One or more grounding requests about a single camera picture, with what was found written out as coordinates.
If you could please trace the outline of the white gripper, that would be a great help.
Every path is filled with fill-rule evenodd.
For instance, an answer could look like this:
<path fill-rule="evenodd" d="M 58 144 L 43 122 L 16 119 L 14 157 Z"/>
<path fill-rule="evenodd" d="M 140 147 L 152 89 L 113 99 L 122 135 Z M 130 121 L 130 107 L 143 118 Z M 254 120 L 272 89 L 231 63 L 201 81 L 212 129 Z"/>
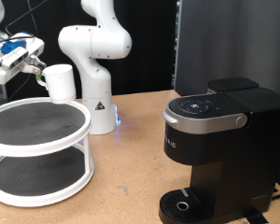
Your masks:
<path fill-rule="evenodd" d="M 47 65 L 38 59 L 43 52 L 44 42 L 26 33 L 12 37 L 0 32 L 0 84 L 6 84 L 19 72 L 42 74 Z"/>

